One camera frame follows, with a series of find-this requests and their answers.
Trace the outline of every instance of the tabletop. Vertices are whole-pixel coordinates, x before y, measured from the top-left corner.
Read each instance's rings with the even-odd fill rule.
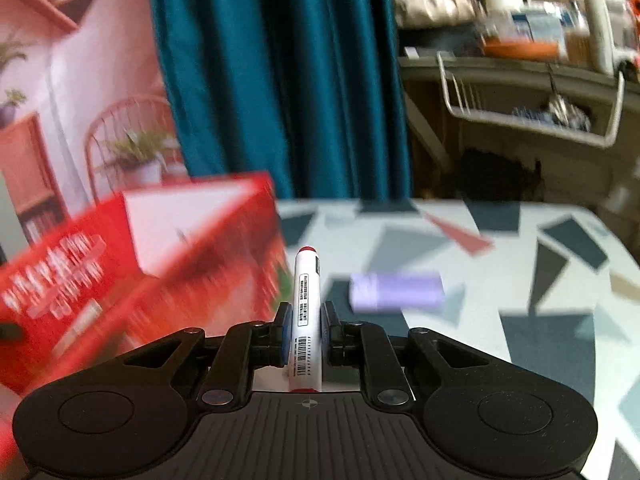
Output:
[[[321,292],[343,320],[354,272],[439,272],[438,313],[357,319],[406,336],[423,326],[580,392],[598,415],[589,480],[640,478],[640,268],[588,210],[462,201],[280,202],[291,269],[316,248]],[[257,374],[256,387],[262,377]],[[327,390],[357,376],[325,376]]]

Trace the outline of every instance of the white bag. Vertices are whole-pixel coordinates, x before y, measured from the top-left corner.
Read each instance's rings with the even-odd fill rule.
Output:
[[[434,28],[475,20],[476,0],[394,0],[399,28]]]

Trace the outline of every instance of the purple eraser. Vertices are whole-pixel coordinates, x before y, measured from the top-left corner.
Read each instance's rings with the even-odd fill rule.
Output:
[[[389,312],[401,308],[439,312],[444,289],[437,272],[352,274],[349,301],[354,312]]]

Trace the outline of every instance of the curtain fold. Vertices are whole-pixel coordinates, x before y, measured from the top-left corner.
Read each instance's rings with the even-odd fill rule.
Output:
[[[280,198],[409,196],[390,0],[151,0],[192,176],[268,170]]]

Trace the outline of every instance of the white marker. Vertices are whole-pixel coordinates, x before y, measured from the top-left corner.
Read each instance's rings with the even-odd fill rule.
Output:
[[[322,391],[320,260],[313,247],[296,255],[293,320],[289,353],[289,391]]]

